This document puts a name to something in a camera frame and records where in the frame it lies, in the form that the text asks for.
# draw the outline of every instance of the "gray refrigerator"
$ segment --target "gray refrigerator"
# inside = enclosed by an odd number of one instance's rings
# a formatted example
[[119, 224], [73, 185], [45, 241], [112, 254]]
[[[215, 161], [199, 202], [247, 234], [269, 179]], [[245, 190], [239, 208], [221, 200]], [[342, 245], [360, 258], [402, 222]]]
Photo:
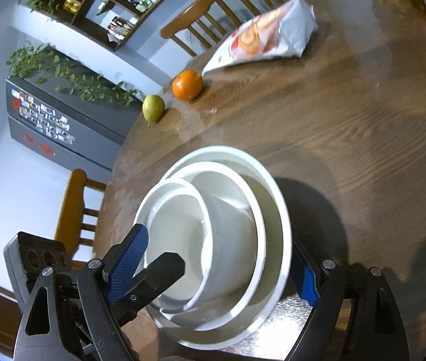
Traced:
[[11, 137], [67, 169], [81, 168], [88, 178], [107, 183], [121, 145], [141, 113], [141, 102], [126, 108], [82, 101], [57, 92], [60, 79], [41, 84], [35, 83], [36, 76], [7, 79]]

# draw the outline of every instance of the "round table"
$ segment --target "round table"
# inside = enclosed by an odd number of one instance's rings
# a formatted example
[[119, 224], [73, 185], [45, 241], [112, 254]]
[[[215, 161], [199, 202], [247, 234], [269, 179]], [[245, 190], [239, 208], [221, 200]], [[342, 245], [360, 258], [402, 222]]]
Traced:
[[[139, 119], [116, 161], [94, 249], [103, 256], [133, 225], [148, 190], [182, 156], [231, 145], [277, 180], [293, 231], [318, 258], [382, 268], [412, 361], [426, 355], [426, 14], [411, 0], [306, 0], [318, 32], [301, 59], [208, 73], [192, 103], [150, 129]], [[191, 62], [201, 71], [209, 50]], [[309, 308], [286, 289], [269, 320], [229, 353], [282, 359]], [[145, 311], [123, 328], [142, 359], [195, 353], [159, 335]], [[221, 359], [240, 359], [221, 354]]]

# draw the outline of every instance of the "stacked bowls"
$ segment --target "stacked bowls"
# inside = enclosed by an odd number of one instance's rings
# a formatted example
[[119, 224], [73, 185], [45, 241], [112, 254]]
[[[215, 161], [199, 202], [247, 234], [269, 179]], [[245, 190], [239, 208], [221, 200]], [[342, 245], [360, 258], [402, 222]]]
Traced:
[[238, 343], [280, 299], [291, 261], [288, 210], [251, 155], [226, 146], [188, 154], [146, 195], [135, 223], [150, 239], [138, 271], [167, 251], [185, 260], [185, 275], [147, 307], [182, 345]]

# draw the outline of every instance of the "pear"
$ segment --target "pear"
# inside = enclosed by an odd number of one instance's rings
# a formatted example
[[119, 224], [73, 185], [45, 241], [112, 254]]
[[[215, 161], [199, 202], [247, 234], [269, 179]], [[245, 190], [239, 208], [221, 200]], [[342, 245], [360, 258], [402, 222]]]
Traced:
[[158, 95], [149, 95], [143, 101], [143, 116], [150, 127], [151, 122], [158, 121], [164, 113], [164, 100]]

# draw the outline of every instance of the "plastic bag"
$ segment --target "plastic bag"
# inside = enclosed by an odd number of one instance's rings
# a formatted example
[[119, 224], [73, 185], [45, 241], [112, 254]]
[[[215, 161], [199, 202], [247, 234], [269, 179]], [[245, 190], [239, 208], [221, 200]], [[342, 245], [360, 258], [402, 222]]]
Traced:
[[219, 46], [203, 74], [249, 61], [301, 57], [317, 28], [313, 7], [304, 0], [290, 0], [241, 25]]

